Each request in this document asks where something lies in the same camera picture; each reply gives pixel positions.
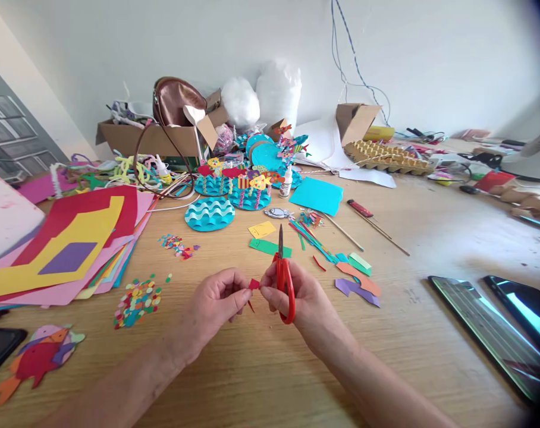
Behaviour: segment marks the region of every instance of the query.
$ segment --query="left hand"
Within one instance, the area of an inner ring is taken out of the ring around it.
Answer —
[[[180,349],[188,353],[186,365],[197,359],[227,320],[242,314],[252,297],[248,285],[242,272],[231,267],[207,276],[197,287],[177,325]]]

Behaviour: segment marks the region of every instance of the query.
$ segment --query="brown leather bag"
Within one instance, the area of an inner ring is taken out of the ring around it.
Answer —
[[[183,112],[190,105],[206,109],[205,98],[191,84],[176,77],[161,77],[153,88],[153,116],[163,126],[193,126]]]

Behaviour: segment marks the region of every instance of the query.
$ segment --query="white glue bottle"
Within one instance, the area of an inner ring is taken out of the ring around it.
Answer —
[[[287,198],[292,188],[292,166],[290,165],[284,175],[284,182],[280,186],[280,197]]]
[[[159,155],[157,155],[156,164],[157,164],[157,174],[159,174],[160,179],[165,181],[166,184],[171,184],[173,182],[173,179],[171,178],[171,173],[167,169],[166,164],[164,164],[161,161],[161,158],[159,157]]]

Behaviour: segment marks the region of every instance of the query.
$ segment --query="white wall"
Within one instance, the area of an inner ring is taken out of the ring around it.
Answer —
[[[0,76],[64,154],[96,155],[0,16]]]
[[[340,3],[362,74],[390,97],[398,130],[495,130],[540,98],[540,24],[528,2]],[[329,0],[0,0],[0,14],[89,141],[105,104],[124,97],[123,80],[132,100],[150,101],[163,75],[208,94],[234,75],[254,83],[262,62],[282,56],[302,68],[298,123],[340,97]],[[343,67],[357,83],[336,16]],[[372,100],[354,87],[349,101]]]

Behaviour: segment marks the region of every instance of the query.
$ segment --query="right hand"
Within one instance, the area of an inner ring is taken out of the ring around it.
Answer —
[[[349,333],[321,284],[294,260],[288,259],[292,285],[296,296],[294,325],[300,331],[308,347],[318,356],[331,346],[331,336],[341,337]],[[276,263],[264,273],[260,281],[260,293],[268,300],[270,311],[280,311],[288,316],[290,304],[286,293],[276,288]]]

